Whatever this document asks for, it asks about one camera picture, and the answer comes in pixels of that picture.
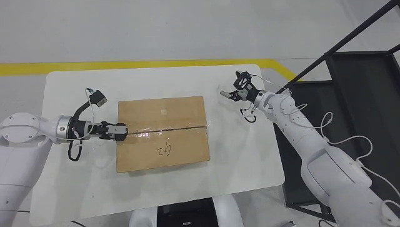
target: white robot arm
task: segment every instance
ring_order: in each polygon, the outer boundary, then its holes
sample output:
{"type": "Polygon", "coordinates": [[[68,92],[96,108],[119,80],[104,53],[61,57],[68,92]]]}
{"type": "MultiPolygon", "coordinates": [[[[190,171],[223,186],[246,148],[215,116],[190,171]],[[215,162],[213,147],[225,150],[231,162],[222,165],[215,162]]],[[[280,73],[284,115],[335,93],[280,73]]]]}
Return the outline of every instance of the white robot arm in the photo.
{"type": "Polygon", "coordinates": [[[12,225],[23,199],[38,181],[52,144],[69,143],[71,156],[73,140],[91,137],[122,141],[128,134],[125,124],[92,123],[79,120],[80,114],[92,104],[98,107],[106,101],[100,91],[93,91],[74,116],[58,116],[52,121],[29,113],[16,113],[0,123],[0,226],[12,225]],[[9,143],[23,143],[23,147],[10,147],[9,143]]]}
{"type": "Polygon", "coordinates": [[[298,109],[290,94],[258,90],[253,75],[236,72],[236,91],[221,92],[234,101],[250,101],[276,123],[302,159],[301,176],[315,197],[329,206],[338,226],[400,226],[400,219],[369,187],[362,164],[330,146],[298,109]]]}

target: cable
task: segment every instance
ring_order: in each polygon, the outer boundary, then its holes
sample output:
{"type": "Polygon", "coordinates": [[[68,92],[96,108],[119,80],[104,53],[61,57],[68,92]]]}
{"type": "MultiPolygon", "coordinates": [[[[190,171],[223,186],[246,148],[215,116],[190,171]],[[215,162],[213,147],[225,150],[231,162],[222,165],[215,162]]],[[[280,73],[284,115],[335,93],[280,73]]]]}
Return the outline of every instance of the cable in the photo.
{"type": "Polygon", "coordinates": [[[363,167],[366,171],[372,173],[373,175],[377,176],[378,178],[381,178],[383,181],[387,182],[393,189],[394,191],[397,193],[397,195],[400,198],[400,192],[396,189],[396,187],[394,187],[394,185],[392,183],[389,182],[389,180],[387,180],[386,178],[384,178],[383,176],[371,171],[370,169],[368,169],[367,167],[365,167],[364,165],[362,165],[361,167],[363,167]]]}
{"type": "Polygon", "coordinates": [[[86,226],[84,226],[83,224],[78,223],[77,221],[70,221],[70,222],[72,222],[72,223],[74,223],[74,224],[77,224],[77,225],[79,225],[79,226],[82,226],[82,227],[86,227],[86,226]]]}
{"type": "Polygon", "coordinates": [[[330,223],[328,223],[328,221],[323,220],[323,219],[321,219],[321,220],[318,221],[318,226],[319,226],[319,227],[321,227],[321,223],[322,223],[322,222],[325,222],[327,225],[334,227],[333,225],[331,225],[330,223]]]}
{"type": "Polygon", "coordinates": [[[366,139],[366,140],[368,141],[368,143],[369,143],[369,145],[370,145],[370,149],[369,149],[369,151],[368,151],[367,154],[362,155],[362,156],[359,156],[358,158],[356,158],[356,161],[359,161],[360,158],[365,158],[366,156],[369,156],[369,155],[372,153],[373,148],[374,148],[373,143],[371,142],[371,140],[369,140],[369,138],[367,138],[367,137],[365,137],[365,136],[355,135],[355,136],[351,136],[350,138],[346,138],[345,140],[342,140],[342,141],[339,141],[339,142],[336,142],[336,143],[330,142],[330,140],[324,135],[324,131],[323,131],[323,127],[322,127],[326,115],[327,115],[327,114],[325,114],[325,116],[324,116],[323,119],[321,120],[321,127],[320,127],[320,128],[321,128],[321,136],[322,136],[329,144],[333,144],[333,145],[335,145],[335,144],[341,144],[341,143],[344,143],[344,142],[346,142],[346,141],[349,141],[350,139],[353,139],[353,138],[364,138],[364,139],[366,139]]]}
{"type": "Polygon", "coordinates": [[[71,221],[71,222],[73,222],[74,224],[77,224],[77,225],[79,225],[79,226],[86,227],[86,226],[84,226],[83,224],[78,223],[77,221],[71,221]]]}

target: tabletop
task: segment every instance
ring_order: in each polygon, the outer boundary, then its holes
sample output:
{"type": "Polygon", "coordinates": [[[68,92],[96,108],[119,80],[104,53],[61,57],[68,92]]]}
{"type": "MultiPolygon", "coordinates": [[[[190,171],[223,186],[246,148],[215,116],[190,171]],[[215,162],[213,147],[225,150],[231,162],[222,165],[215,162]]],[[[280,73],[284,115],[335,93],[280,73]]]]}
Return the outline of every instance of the tabletop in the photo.
{"type": "MultiPolygon", "coordinates": [[[[281,185],[284,173],[273,124],[256,111],[246,122],[239,110],[248,102],[219,95],[233,91],[235,71],[261,75],[256,65],[113,69],[50,73],[42,116],[72,115],[86,102],[84,89],[100,90],[108,102],[94,107],[96,122],[118,121],[118,101],[203,96],[210,161],[116,172],[116,143],[90,139],[78,162],[68,160],[68,145],[53,145],[32,192],[34,226],[131,211],[281,185]]],[[[252,81],[263,88],[260,79],[252,81]]],[[[80,119],[92,120],[87,109],[80,119]]]]}

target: white cable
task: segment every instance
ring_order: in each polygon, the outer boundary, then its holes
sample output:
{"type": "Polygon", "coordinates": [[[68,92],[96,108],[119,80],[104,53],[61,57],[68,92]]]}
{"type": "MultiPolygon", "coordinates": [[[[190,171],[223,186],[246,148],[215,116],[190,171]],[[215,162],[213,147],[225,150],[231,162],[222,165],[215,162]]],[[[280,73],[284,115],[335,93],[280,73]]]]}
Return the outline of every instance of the white cable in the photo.
{"type": "Polygon", "coordinates": [[[301,125],[301,124],[295,122],[290,117],[289,117],[289,120],[290,120],[290,122],[294,123],[295,125],[298,125],[298,126],[301,126],[301,127],[304,127],[304,128],[321,129],[321,132],[322,132],[323,127],[326,127],[327,125],[329,125],[333,121],[333,113],[331,111],[328,111],[327,113],[325,113],[325,115],[324,115],[324,117],[323,117],[321,122],[325,121],[325,118],[326,118],[327,115],[331,115],[331,118],[329,118],[329,120],[327,121],[326,124],[324,124],[324,125],[321,124],[320,126],[304,126],[304,125],[301,125]]]}
{"type": "Polygon", "coordinates": [[[366,171],[372,173],[373,175],[377,176],[378,178],[381,178],[383,181],[387,182],[393,189],[394,191],[397,193],[397,195],[400,198],[400,192],[396,189],[396,187],[394,187],[394,185],[392,183],[389,182],[389,180],[387,180],[386,178],[382,177],[381,175],[371,171],[370,169],[368,169],[367,167],[365,167],[364,165],[362,165],[361,167],[363,167],[366,171]]]}
{"type": "MultiPolygon", "coordinates": [[[[397,195],[398,195],[399,198],[400,198],[400,192],[398,191],[398,189],[396,189],[396,187],[394,187],[394,185],[393,185],[392,183],[390,183],[389,180],[387,180],[387,179],[384,178],[383,176],[381,176],[381,175],[379,175],[379,174],[377,174],[377,173],[371,171],[370,169],[368,169],[367,167],[365,167],[362,163],[361,163],[361,167],[364,168],[366,171],[372,173],[373,175],[377,176],[378,178],[381,178],[383,181],[385,181],[388,185],[391,186],[391,188],[397,193],[397,195]]],[[[384,214],[384,212],[383,212],[383,209],[384,209],[383,206],[384,206],[385,204],[387,205],[387,203],[392,203],[392,204],[396,205],[399,209],[400,209],[400,205],[399,205],[398,203],[396,203],[395,201],[393,201],[393,200],[383,200],[383,201],[382,201],[382,206],[381,206],[382,218],[383,218],[383,220],[384,220],[386,223],[389,224],[390,222],[387,222],[387,221],[386,221],[387,218],[385,217],[385,214],[384,214]]]]}
{"type": "Polygon", "coordinates": [[[258,75],[253,75],[253,77],[259,77],[259,78],[261,78],[263,81],[267,82],[268,84],[273,84],[272,82],[270,82],[270,80],[263,79],[262,77],[260,77],[260,76],[258,76],[258,75]]]}
{"type": "MultiPolygon", "coordinates": [[[[61,139],[61,140],[73,141],[73,140],[84,139],[84,138],[86,138],[87,136],[89,136],[89,135],[92,133],[93,128],[94,128],[94,110],[93,110],[93,105],[90,103],[90,98],[89,98],[89,95],[88,95],[88,91],[89,91],[88,88],[86,88],[86,89],[85,89],[85,95],[86,95],[86,97],[87,97],[87,101],[88,101],[89,104],[90,104],[90,107],[91,107],[91,109],[92,109],[92,114],[93,114],[93,122],[91,123],[91,124],[92,124],[92,128],[90,129],[90,131],[89,131],[86,135],[84,135],[83,137],[81,137],[81,138],[59,138],[59,137],[57,137],[57,136],[48,136],[48,135],[46,135],[46,134],[45,134],[45,136],[47,136],[48,138],[56,138],[56,139],[61,139]]],[[[41,130],[40,127],[35,127],[35,126],[27,125],[27,124],[12,124],[12,125],[8,125],[8,126],[3,126],[3,127],[1,127],[0,129],[4,129],[4,128],[8,128],[8,127],[16,127],[16,126],[30,127],[30,128],[34,128],[34,129],[36,129],[36,130],[38,130],[38,131],[41,130]]]]}

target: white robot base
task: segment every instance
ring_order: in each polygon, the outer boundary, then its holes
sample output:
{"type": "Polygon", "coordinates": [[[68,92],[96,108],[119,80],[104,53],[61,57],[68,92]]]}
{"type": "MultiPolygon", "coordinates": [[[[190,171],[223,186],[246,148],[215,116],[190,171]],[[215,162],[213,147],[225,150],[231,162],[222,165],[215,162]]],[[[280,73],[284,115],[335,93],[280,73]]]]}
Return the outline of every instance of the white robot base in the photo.
{"type": "Polygon", "coordinates": [[[132,212],[129,227],[157,226],[243,227],[243,220],[231,194],[132,212]]]}

